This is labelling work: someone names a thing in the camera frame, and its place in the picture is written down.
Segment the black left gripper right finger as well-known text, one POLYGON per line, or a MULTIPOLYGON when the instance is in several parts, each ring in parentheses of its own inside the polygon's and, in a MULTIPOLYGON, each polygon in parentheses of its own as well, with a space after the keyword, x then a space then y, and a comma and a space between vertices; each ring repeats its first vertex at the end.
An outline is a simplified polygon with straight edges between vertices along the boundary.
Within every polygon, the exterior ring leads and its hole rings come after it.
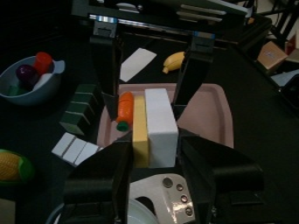
POLYGON ((257 193, 264 190, 259 164, 237 150, 178 129, 177 159, 189 188, 194 223, 209 224, 216 216, 216 198, 224 206, 261 205, 257 193))

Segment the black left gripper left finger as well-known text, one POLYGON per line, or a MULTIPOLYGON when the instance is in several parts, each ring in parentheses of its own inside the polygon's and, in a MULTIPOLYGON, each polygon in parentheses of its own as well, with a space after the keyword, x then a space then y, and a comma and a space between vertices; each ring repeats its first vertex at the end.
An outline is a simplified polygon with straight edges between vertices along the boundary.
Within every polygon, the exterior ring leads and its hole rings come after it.
POLYGON ((64 186, 61 224, 126 224, 132 134, 85 159, 64 186))

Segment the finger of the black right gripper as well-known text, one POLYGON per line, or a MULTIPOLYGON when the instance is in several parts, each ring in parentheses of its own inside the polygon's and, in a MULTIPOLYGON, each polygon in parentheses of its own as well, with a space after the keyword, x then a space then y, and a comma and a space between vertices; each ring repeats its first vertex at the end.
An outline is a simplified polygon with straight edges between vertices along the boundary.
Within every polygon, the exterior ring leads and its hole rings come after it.
POLYGON ((184 54, 172 98, 172 112, 178 119, 210 69, 214 35, 196 31, 184 54))
POLYGON ((117 40, 117 23, 93 24, 89 38, 93 67, 110 120, 117 118, 117 86, 121 63, 121 44, 117 40))

